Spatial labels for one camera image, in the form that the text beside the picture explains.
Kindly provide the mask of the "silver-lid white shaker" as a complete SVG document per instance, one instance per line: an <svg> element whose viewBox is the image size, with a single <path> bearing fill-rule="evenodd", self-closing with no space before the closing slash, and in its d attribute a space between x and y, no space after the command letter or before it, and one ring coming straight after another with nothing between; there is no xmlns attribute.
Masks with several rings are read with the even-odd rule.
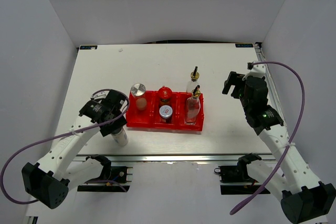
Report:
<svg viewBox="0 0 336 224"><path fill-rule="evenodd" d="M126 131L122 127L118 133L111 134L112 138L114 141L119 145L119 146L126 146L129 142L129 138L127 136Z"/></svg>

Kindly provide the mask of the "glass bottle with dark sauce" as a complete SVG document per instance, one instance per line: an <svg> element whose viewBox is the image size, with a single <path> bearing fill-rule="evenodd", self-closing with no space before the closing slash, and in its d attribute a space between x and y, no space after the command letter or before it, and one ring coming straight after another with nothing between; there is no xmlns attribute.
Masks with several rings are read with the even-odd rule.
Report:
<svg viewBox="0 0 336 224"><path fill-rule="evenodd" d="M187 83L186 93L192 93L195 87L199 85L198 83L199 75L200 74L198 73L198 66L195 66L194 71L191 72L190 81Z"/></svg>

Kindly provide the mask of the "silver-top white cylinder canister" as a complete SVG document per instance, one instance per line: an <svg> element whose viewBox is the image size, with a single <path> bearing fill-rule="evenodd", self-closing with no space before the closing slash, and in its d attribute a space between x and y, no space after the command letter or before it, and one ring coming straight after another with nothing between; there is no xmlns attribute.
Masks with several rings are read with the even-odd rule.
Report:
<svg viewBox="0 0 336 224"><path fill-rule="evenodd" d="M142 83L134 84L130 89L132 97L135 99L135 106L139 111L146 109L147 101L145 98L146 87Z"/></svg>

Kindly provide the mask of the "clear glass bottle gold spout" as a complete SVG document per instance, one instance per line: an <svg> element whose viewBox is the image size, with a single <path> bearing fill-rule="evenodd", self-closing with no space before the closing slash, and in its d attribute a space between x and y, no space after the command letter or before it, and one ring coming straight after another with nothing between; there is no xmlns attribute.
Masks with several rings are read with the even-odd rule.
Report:
<svg viewBox="0 0 336 224"><path fill-rule="evenodd" d="M185 124L195 124L197 116L199 114L201 103L200 103L200 85L197 85L192 91L191 96L186 100L185 104Z"/></svg>

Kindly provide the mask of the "white-lid brown spice jar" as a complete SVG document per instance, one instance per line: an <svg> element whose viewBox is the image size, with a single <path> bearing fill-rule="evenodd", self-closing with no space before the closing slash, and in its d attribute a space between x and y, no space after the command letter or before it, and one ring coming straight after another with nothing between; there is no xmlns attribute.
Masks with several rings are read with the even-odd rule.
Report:
<svg viewBox="0 0 336 224"><path fill-rule="evenodd" d="M171 123L173 117L173 109L169 105L163 105L159 108L160 122Z"/></svg>

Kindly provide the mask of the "red-lid sauce jar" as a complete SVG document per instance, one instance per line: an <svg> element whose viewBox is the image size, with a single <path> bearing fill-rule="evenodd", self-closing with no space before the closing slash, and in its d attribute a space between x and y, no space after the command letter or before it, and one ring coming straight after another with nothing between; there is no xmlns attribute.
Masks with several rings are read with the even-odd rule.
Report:
<svg viewBox="0 0 336 224"><path fill-rule="evenodd" d="M158 90L157 94L159 98L159 107L164 105L171 106L172 90L170 88L163 86Z"/></svg>

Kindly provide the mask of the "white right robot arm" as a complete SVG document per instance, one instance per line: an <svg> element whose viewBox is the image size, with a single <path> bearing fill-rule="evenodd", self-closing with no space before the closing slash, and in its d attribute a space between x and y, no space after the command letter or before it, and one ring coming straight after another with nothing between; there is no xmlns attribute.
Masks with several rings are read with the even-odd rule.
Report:
<svg viewBox="0 0 336 224"><path fill-rule="evenodd" d="M247 182L259 182L280 202L291 223L302 223L329 213L335 200L335 187L324 184L304 161L278 112L268 105L268 87L264 77L246 77L234 71L224 82L222 93L239 99L246 121L266 144L283 174L269 167L257 154L238 160L237 175Z"/></svg>

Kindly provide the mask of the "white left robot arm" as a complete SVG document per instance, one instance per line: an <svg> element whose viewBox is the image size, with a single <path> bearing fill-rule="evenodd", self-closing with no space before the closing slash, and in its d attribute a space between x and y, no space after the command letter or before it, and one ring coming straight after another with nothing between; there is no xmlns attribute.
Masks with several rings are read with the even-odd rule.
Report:
<svg viewBox="0 0 336 224"><path fill-rule="evenodd" d="M91 180L108 180L111 162L105 156L94 154L75 167L70 164L93 136L118 134L127 123L124 114L129 105L129 98L116 90L110 89L104 96L93 94L80 109L68 133L35 164L27 163L23 167L26 192L55 209L70 190Z"/></svg>

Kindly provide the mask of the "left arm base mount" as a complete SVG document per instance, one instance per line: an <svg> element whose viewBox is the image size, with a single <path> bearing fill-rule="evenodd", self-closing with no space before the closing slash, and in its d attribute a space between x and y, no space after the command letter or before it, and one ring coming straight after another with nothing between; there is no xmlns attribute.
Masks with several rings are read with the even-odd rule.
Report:
<svg viewBox="0 0 336 224"><path fill-rule="evenodd" d="M133 167L114 165L106 157L87 156L85 161L94 158L104 165L99 177L77 187L78 192L127 193L133 177Z"/></svg>

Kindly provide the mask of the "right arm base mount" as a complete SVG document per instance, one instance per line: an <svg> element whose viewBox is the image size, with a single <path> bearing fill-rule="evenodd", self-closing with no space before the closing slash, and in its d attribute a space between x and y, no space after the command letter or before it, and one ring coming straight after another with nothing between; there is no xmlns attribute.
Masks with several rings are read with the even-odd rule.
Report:
<svg viewBox="0 0 336 224"><path fill-rule="evenodd" d="M221 195L252 195L260 187L258 182L247 174L247 165L262 158L254 153L238 159L236 165L224 165L214 169L219 176Z"/></svg>

